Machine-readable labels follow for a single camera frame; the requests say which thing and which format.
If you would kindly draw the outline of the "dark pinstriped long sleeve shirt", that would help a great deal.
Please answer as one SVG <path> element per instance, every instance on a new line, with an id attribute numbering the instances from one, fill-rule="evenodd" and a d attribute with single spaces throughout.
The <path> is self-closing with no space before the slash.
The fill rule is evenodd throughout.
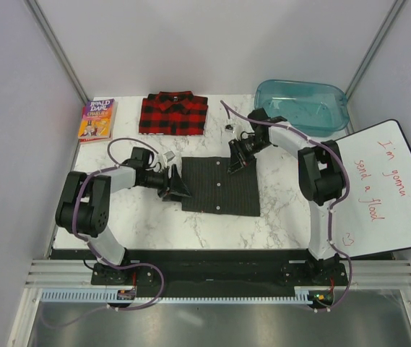
<path id="1" fill-rule="evenodd" d="M 183 157 L 181 175 L 191 196 L 181 200 L 186 212 L 259 217 L 260 196 L 256 163 L 228 173 L 230 159 Z"/>

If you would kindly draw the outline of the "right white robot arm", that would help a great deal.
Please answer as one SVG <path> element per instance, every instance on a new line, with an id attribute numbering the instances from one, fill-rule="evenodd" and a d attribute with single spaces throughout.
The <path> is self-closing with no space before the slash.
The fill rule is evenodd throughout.
<path id="1" fill-rule="evenodd" d="M 281 147 L 298 160 L 298 185 L 310 209 L 310 240 L 305 276 L 312 284 L 322 284 L 330 276 L 345 270 L 340 257 L 349 256 L 333 239 L 334 208 L 350 193 L 350 180 L 342 162 L 339 146 L 334 140 L 317 142 L 287 119 L 269 118 L 263 108 L 253 110 L 247 117 L 225 107 L 227 115 L 251 124 L 251 132 L 241 132 L 229 141 L 228 173 L 247 168 L 256 154 L 273 146 Z"/>

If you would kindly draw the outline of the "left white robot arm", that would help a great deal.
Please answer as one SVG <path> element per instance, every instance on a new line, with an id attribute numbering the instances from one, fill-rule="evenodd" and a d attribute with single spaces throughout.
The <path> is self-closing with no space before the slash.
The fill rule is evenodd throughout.
<path id="1" fill-rule="evenodd" d="M 177 165 L 155 171 L 155 153 L 134 147 L 130 158 L 112 168 L 96 173 L 71 171 L 66 177 L 58 207 L 56 224 L 86 243 L 97 262 L 92 266 L 93 285 L 124 285 L 134 282 L 134 270 L 128 251 L 108 226 L 111 195 L 115 192 L 144 187 L 154 189 L 164 201 L 190 198 Z"/>

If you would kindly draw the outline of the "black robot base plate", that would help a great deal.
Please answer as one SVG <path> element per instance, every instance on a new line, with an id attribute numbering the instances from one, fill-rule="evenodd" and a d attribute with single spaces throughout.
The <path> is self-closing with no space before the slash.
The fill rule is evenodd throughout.
<path id="1" fill-rule="evenodd" d="M 133 285 L 146 296 L 289 296 L 297 286 L 348 282 L 345 269 L 314 283 L 306 250 L 130 250 L 128 256 L 134 282 L 116 286 Z"/>

